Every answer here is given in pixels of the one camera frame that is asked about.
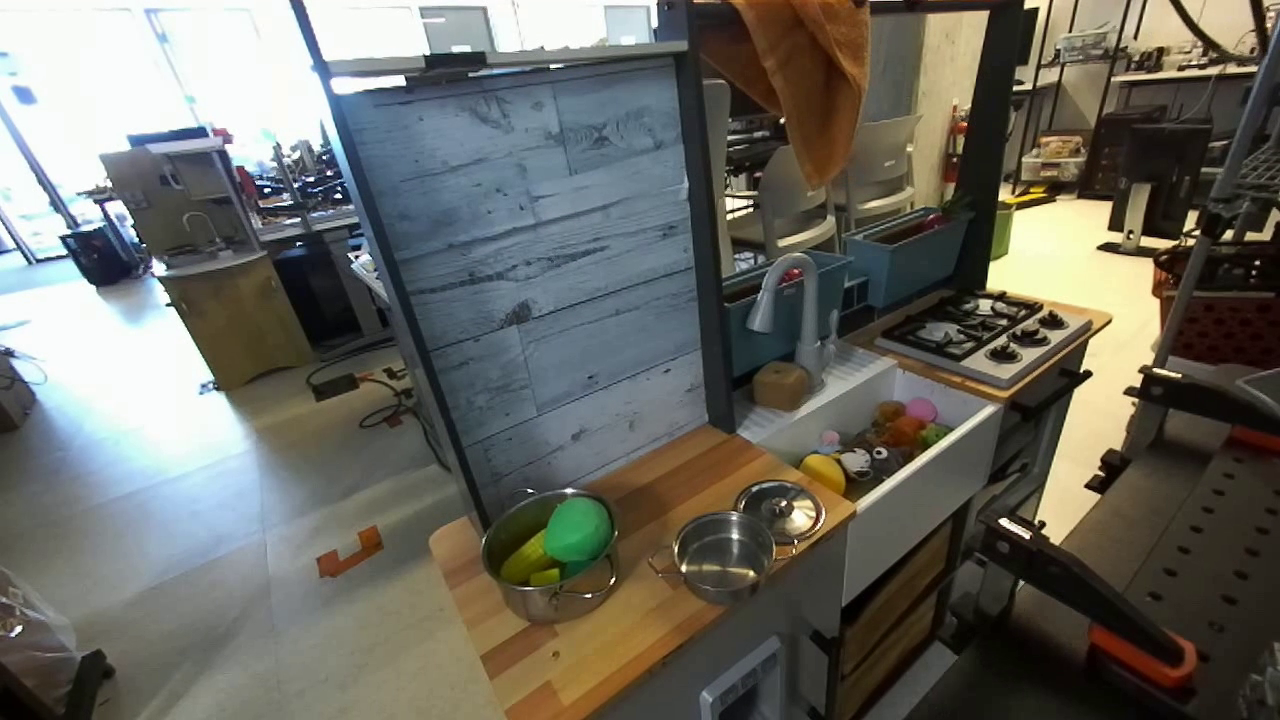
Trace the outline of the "white chair back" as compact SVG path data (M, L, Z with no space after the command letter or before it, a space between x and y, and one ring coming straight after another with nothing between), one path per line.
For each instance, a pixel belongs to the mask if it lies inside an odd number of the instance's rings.
M828 194L810 189L795 153L780 143L760 172L751 212L726 225L726 242L780 257L828 243L832 236L836 216Z

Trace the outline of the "steel pot lid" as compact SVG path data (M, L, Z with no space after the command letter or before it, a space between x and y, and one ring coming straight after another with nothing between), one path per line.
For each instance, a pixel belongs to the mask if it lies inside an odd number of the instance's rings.
M824 505L795 481L755 481L735 496L735 513L755 518L776 545L798 545L824 524Z

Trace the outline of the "teal planter box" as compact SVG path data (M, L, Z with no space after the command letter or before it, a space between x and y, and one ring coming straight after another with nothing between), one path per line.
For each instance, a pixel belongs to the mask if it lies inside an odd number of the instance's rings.
M815 270L815 337L832 331L832 321L846 310L844 283L855 277L846 257L810 251ZM741 272L724 283L724 321L732 347L732 378L749 382L769 359L789 359L798 346L803 272L795 263L773 283L773 323L751 331L751 310L763 270Z
M862 228L844 242L844 251L866 280L866 304L897 310L956 272L962 231L962 216L938 216L905 231Z

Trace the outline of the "black frame rod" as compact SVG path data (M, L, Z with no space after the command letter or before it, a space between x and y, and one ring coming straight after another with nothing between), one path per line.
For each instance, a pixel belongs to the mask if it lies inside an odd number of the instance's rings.
M973 73L973 103L962 123L962 153L956 175L956 199L973 216L961 236L961 262L924 298L981 294L989 283L989 231L997 225L997 194L1003 169L1003 131L1010 116L1010 77L1023 50L1023 0L866 0L881 15L929 15L929 14L982 14L982 43ZM695 186L695 283L700 283L700 331L705 331L705 406L709 426L735 430L735 382L732 382L732 328L718 313L724 280L717 277L709 247L718 199L711 195L709 147L709 101L700 95L700 53L711 29L735 29L741 15L726 6L656 0L656 35L685 41L676 58L680 127L686 131L686 172Z

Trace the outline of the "large steel pot with toys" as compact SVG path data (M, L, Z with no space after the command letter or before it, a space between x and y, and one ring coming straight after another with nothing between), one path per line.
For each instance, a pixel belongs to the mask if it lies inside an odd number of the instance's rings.
M526 626L561 626L601 609L617 583L618 524L602 496L550 487L511 505L480 545L484 574Z

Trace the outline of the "orange clamp on floor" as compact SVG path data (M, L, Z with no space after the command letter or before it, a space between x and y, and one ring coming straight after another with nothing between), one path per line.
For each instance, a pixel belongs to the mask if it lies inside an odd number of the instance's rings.
M385 551L385 531L375 524L368 524L355 531L351 545L320 551L314 574L320 574L320 579L333 579L333 578L343 578L355 565L370 559L375 551Z

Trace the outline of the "right teal planter box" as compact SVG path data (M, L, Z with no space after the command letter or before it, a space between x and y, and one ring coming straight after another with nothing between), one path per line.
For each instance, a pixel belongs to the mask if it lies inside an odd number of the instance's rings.
M956 272L962 231L962 216L938 216L905 231L862 228L844 242L844 251L866 280L866 304L897 310Z

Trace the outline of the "brown round sponge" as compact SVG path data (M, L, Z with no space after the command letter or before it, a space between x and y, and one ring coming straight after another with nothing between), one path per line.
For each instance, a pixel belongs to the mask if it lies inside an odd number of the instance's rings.
M815 393L810 373L803 366L760 366L751 378L751 401L760 408L795 412Z

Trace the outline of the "white sink basin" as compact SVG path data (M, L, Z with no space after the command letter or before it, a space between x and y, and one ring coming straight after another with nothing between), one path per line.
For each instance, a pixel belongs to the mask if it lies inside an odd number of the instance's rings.
M841 601L870 589L989 484L1003 408L870 354L828 370L821 393L795 412L751 401L735 408L743 441L780 462L798 462L815 454L828 433L862 433L884 401L933 401L942 438L855 501L855 518L844 528Z

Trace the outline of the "grey wood backsplash panel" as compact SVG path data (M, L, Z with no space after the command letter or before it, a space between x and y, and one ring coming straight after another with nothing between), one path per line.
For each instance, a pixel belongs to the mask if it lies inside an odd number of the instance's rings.
M662 58L355 93L337 120L475 513L709 420Z

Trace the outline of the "toy stove top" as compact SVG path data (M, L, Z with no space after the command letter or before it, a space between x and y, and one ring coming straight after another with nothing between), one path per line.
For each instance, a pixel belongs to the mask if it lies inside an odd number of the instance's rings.
M1010 389L1043 370L1072 340L1084 340L1093 321L1043 299L1009 294L946 298L887 323L874 346L933 373Z

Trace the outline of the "orange towel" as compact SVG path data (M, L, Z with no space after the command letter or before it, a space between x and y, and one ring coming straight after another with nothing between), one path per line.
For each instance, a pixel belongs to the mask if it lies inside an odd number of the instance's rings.
M705 59L776 113L808 189L852 158L870 77L866 0L726 0L735 29L705 29Z

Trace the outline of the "left teal planter box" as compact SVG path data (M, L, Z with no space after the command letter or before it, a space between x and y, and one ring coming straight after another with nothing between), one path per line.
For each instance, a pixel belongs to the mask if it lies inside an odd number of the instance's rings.
M832 331L832 321L846 310L844 283L855 277L846 257L810 251L815 270L815 337ZM789 359L798 346L803 272L795 263L773 283L773 323L751 331L751 310L763 270L741 272L724 283L724 321L732 347L732 378L749 382L769 359Z

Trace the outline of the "black orange clamp tool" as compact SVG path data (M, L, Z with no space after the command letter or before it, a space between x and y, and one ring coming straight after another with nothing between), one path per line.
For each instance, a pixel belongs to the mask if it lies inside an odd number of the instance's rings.
M1198 649L1157 626L1099 574L1050 545L1035 521L997 518L982 528L981 551L1017 579L1079 612L1093 626L1093 661L1104 661L1170 702L1195 693Z

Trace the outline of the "pink toy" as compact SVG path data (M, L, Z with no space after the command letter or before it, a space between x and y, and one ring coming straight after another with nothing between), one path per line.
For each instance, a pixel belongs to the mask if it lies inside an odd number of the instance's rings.
M934 426L938 408L929 398L913 398L908 415L915 415L921 426Z

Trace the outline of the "small steel pot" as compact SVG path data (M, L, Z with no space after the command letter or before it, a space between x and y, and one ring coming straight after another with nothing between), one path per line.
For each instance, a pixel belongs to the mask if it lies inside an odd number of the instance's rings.
M709 605L741 605L760 589L773 556L773 531L751 513L700 513L648 551L648 569Z

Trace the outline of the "grey faucet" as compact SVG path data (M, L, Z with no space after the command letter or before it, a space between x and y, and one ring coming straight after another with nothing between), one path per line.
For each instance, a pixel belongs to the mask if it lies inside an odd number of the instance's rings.
M798 370L824 370L824 321L828 299L841 294L841 262L832 251L784 251L776 257L743 316L749 366L793 355Z

